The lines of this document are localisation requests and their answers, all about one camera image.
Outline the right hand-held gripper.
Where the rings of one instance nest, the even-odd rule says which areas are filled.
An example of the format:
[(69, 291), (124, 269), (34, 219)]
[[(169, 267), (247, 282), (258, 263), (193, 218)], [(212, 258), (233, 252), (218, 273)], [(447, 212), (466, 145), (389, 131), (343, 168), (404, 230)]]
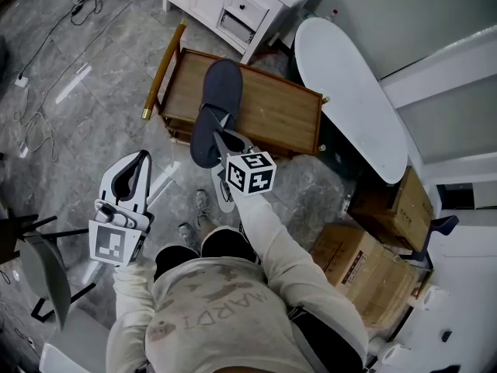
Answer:
[(225, 182), (231, 190), (246, 197), (272, 190), (276, 163), (268, 152), (236, 131), (224, 129), (223, 137), (218, 131), (213, 136), (220, 157), (225, 158)]

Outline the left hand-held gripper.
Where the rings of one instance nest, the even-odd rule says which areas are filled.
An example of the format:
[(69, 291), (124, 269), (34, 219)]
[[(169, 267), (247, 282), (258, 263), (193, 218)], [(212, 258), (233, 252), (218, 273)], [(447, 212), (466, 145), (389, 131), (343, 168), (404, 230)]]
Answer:
[[(96, 215), (89, 220), (92, 259), (125, 267), (138, 258), (154, 221), (147, 205), (150, 181), (147, 150), (124, 156), (104, 172), (99, 188), (103, 200), (95, 201)], [(119, 203), (133, 208), (115, 205)]]

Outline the white slipper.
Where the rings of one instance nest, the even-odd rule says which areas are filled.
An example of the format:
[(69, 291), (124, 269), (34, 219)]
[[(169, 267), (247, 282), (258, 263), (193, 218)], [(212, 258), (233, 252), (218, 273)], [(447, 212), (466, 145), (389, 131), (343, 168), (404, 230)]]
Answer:
[(219, 164), (211, 169), (211, 176), (217, 202), (222, 212), (230, 213), (235, 209), (235, 202), (232, 198), (228, 184), (224, 181), (225, 169)]

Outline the dark grey slipper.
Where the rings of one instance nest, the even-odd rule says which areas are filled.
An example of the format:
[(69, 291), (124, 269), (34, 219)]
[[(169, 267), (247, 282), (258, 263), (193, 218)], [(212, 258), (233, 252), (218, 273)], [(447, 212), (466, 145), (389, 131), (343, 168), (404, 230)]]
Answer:
[(203, 80), (203, 95), (190, 141), (193, 161), (203, 169), (219, 163), (214, 132), (235, 129), (242, 102), (243, 79), (240, 67), (223, 58), (215, 61)]

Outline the person's left forearm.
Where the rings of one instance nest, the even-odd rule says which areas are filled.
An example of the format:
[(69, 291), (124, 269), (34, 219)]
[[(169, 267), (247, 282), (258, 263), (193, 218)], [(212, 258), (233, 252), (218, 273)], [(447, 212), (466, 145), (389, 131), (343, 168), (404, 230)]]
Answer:
[(151, 321), (155, 313), (151, 295), (155, 269), (155, 262), (147, 258), (115, 268), (116, 319), (123, 320), (125, 326), (147, 326)]

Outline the wooden three-tier cart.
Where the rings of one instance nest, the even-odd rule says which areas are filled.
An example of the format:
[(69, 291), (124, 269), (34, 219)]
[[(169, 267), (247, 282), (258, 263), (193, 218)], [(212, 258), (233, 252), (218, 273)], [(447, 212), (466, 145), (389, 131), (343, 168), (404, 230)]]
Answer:
[[(198, 116), (203, 80), (217, 56), (182, 47), (183, 19), (159, 65), (143, 112), (157, 112), (172, 138), (190, 142)], [(285, 78), (238, 64), (243, 78), (241, 111), (236, 129), (270, 154), (290, 159), (319, 151), (321, 108), (326, 99)]]

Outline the grey sneaker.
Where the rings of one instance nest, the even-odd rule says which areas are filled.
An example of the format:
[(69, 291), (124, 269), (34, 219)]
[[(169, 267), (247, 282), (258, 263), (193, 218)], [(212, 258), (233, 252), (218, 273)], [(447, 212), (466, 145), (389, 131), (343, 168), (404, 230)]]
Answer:
[(196, 190), (193, 196), (196, 209), (195, 228), (201, 230), (210, 220), (210, 195), (205, 190)]
[(184, 245), (200, 255), (201, 241), (199, 240), (196, 229), (189, 223), (182, 223), (178, 230)]

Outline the grey left sneaker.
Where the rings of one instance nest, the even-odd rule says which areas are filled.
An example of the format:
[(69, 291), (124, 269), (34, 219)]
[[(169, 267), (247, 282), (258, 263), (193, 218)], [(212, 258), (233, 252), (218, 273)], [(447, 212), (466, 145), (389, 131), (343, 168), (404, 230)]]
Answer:
[(184, 245), (200, 255), (201, 241), (199, 240), (196, 229), (189, 223), (182, 223), (178, 230)]

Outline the grey chair with black legs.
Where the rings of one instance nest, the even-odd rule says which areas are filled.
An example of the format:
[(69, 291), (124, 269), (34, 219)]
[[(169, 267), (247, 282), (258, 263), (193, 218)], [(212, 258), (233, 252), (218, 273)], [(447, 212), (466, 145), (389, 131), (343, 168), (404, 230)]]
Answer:
[(87, 228), (65, 232), (40, 233), (37, 229), (55, 221), (51, 216), (39, 220), (36, 214), (17, 218), (0, 218), (0, 266), (20, 259), (26, 282), (38, 296), (31, 316), (44, 323), (51, 317), (62, 331), (67, 322), (71, 304), (96, 287), (86, 285), (75, 295), (71, 293), (63, 257), (57, 246), (59, 238), (86, 235)]

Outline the person's torso in cream sweater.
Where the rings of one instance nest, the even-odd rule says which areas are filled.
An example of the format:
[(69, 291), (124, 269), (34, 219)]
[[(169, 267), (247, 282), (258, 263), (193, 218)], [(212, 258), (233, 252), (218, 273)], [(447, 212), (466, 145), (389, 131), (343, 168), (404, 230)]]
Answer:
[(288, 305), (269, 288), (262, 265), (195, 259), (151, 286), (147, 326), (116, 320), (106, 373), (214, 373), (248, 367), (275, 373), (361, 371), (367, 332), (355, 307)]

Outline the white curved fixture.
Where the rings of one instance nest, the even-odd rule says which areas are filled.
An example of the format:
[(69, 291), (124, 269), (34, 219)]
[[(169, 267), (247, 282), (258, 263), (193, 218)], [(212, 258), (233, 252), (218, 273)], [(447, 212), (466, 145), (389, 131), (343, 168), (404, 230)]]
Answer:
[(40, 357), (40, 373), (89, 373), (50, 343), (45, 343)]

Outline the plain cardboard box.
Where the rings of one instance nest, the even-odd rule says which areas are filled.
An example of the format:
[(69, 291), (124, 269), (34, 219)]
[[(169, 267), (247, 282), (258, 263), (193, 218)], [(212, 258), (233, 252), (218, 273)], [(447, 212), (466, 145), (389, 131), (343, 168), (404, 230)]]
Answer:
[(409, 166), (396, 184), (385, 183), (376, 175), (362, 176), (348, 214), (383, 244), (419, 252), (433, 219), (433, 207)]

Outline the tape-wrapped cardboard box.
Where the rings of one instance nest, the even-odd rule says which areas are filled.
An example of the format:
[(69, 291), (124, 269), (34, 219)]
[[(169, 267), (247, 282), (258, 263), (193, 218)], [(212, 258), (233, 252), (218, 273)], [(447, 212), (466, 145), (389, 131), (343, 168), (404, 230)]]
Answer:
[(399, 317), (419, 272), (381, 244), (359, 250), (336, 288), (356, 307), (365, 326), (387, 329)]

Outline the blue chair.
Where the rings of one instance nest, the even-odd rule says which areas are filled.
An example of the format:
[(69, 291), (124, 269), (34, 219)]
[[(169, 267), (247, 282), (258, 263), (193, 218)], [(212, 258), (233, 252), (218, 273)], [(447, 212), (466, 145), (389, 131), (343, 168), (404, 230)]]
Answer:
[(438, 232), (444, 236), (448, 236), (454, 230), (454, 228), (457, 226), (458, 223), (459, 223), (459, 218), (455, 215), (447, 216), (445, 218), (433, 219), (430, 222), (426, 239), (422, 251), (420, 253), (422, 255), (426, 254), (431, 235), (434, 232)]

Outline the wooden framed stand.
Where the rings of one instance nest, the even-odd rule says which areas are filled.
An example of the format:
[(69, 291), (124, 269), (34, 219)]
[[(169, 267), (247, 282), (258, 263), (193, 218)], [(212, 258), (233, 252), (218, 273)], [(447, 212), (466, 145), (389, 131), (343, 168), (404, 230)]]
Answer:
[(411, 293), (411, 296), (413, 296), (414, 298), (419, 298), (426, 285), (429, 283), (431, 276), (433, 275), (433, 262), (428, 253), (423, 257), (422, 261), (409, 260), (408, 262), (416, 269), (416, 272), (419, 274), (419, 278)]

